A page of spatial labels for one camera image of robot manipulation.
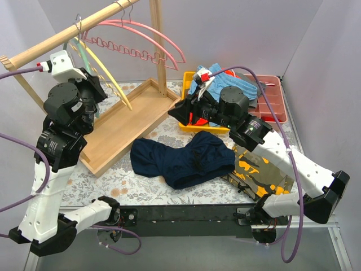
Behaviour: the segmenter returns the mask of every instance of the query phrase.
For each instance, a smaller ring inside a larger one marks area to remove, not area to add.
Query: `gray wall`
[[[306,155],[351,180],[336,215],[354,270],[361,270],[361,2],[323,1],[284,80]]]
[[[14,56],[54,34],[47,17],[36,0],[0,0],[0,55]],[[0,73],[6,70],[0,65]],[[25,75],[44,98],[54,84],[43,73]],[[36,144],[41,132],[43,112],[36,106],[14,78],[0,81],[0,131]],[[26,197],[34,176],[34,153],[0,139],[0,206],[4,207]],[[26,204],[1,213],[0,232],[19,225]],[[0,269],[22,270],[29,247],[0,238]]]
[[[111,2],[39,0],[56,32],[71,25],[77,13],[80,12],[85,18]],[[164,33],[178,44],[187,58],[187,64],[180,64],[178,72],[167,69],[168,79],[182,78],[184,71],[193,71],[200,64],[207,66],[216,62],[223,67],[247,65],[258,74],[283,75],[322,0],[221,2],[162,2]],[[128,12],[129,9],[124,19],[128,19]],[[113,18],[120,19],[121,15],[119,13]],[[151,25],[149,1],[136,3],[131,18]],[[151,43],[123,29],[97,27],[89,35],[153,51]],[[152,63],[95,45],[89,46],[119,81],[144,80],[156,76],[156,68]]]

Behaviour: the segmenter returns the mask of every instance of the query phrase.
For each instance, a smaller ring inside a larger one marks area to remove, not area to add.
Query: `floral tablecloth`
[[[120,84],[125,94],[139,83]],[[182,81],[167,83],[167,87],[181,94]],[[110,89],[104,88],[109,98],[100,104],[100,113],[119,101]],[[296,135],[290,123],[283,125],[291,145],[297,145]],[[147,138],[179,148],[185,146],[193,134],[182,132],[178,122],[168,117]],[[228,134],[219,135],[228,147],[233,145]],[[221,178],[183,190],[169,187],[163,177],[147,178],[133,172],[128,152],[100,178],[96,178],[80,161],[71,175],[63,196],[63,207],[84,206],[99,196],[111,196],[121,205],[166,205],[166,204],[230,204],[253,202],[244,193]]]

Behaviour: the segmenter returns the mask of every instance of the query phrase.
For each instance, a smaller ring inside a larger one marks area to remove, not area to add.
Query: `wooden tray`
[[[181,98],[167,89],[167,97],[159,93],[158,82],[152,78],[129,95],[133,110],[117,102],[95,121],[94,131],[85,138],[88,142],[80,160],[99,178],[125,155],[137,138],[144,137],[167,117],[167,111]]]

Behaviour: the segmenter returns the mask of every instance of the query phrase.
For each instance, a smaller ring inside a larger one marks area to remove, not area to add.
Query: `wooden frame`
[[[138,1],[119,0],[112,3],[83,19],[81,31],[84,32],[91,29],[101,21]],[[162,32],[161,0],[149,0],[149,5],[152,27]],[[7,70],[15,71],[78,34],[78,28],[72,25],[10,59],[6,56],[0,57],[0,62]],[[160,45],[163,44],[162,38],[157,34],[154,35],[154,40]],[[159,51],[159,53],[160,57],[163,57],[163,52]],[[129,151],[131,144],[136,138],[148,134],[157,127],[166,118],[168,109],[180,100],[179,96],[166,87],[165,67],[162,61],[157,65],[157,76],[158,82],[149,78],[127,96],[128,100],[135,104],[132,111],[129,111],[119,101],[96,120],[94,131],[86,136],[88,144],[81,153],[80,160],[97,177],[100,177],[114,162]],[[43,100],[26,79],[22,75],[14,77],[44,111]]]

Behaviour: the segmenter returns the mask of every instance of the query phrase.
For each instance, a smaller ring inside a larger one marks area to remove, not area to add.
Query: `yellow basket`
[[[191,87],[191,82],[193,80],[194,74],[195,74],[195,72],[185,72],[183,75],[182,100],[184,100],[188,94],[188,90]],[[213,134],[226,134],[230,131],[228,128],[210,127],[208,124],[203,125],[203,126],[196,126],[196,125],[184,126],[183,124],[179,123],[179,127],[184,132],[195,132],[195,133],[198,133],[200,131],[207,131],[207,132],[213,133]]]

